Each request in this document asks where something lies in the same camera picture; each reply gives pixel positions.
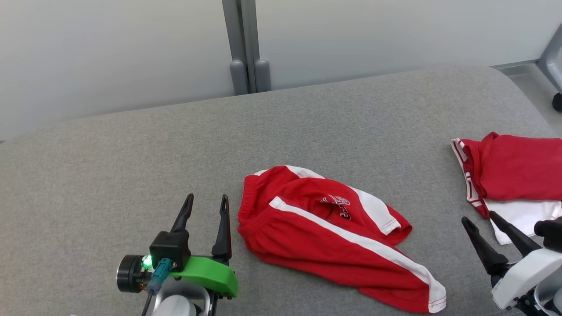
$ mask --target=red and white garment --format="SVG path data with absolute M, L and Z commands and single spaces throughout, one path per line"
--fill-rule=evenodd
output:
M 267 263 L 357 287 L 409 312 L 445 308 L 445 288 L 395 248 L 411 225 L 371 194 L 276 166 L 245 178 L 238 220 L 248 250 Z
M 489 211 L 495 211 L 527 236 L 534 236 L 537 221 L 562 216 L 562 202 L 544 200 L 558 197 L 561 191 L 558 185 L 549 187 L 551 180 L 543 175 L 557 177 L 553 171 L 562 170 L 553 167 L 556 161 L 541 157 L 549 156 L 544 148 L 552 150 L 544 140 L 494 132 L 481 142 L 453 139 L 451 146 L 466 181 L 466 200 L 485 218 Z M 511 243 L 490 222 L 498 243 Z

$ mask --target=black cable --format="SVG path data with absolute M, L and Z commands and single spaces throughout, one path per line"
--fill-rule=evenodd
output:
M 144 309 L 142 310 L 142 314 L 140 316 L 146 316 L 146 312 L 148 311 L 148 307 L 150 306 L 150 300 L 152 300 L 152 291 L 148 293 L 146 303 L 144 303 Z

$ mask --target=green led light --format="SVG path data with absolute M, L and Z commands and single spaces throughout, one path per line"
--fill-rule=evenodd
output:
M 145 270 L 152 269 L 152 256 L 144 256 L 144 258 L 142 259 L 142 267 Z

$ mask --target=caster wheel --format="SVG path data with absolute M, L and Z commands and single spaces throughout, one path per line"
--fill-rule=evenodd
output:
M 552 98 L 552 107 L 558 112 L 562 112 L 562 94 L 557 93 Z

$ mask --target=gray floor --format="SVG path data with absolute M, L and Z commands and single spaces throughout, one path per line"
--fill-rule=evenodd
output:
M 500 69 L 525 93 L 552 129 L 562 137 L 562 113 L 552 108 L 552 97 L 558 92 L 539 70 L 537 65 L 529 64 Z

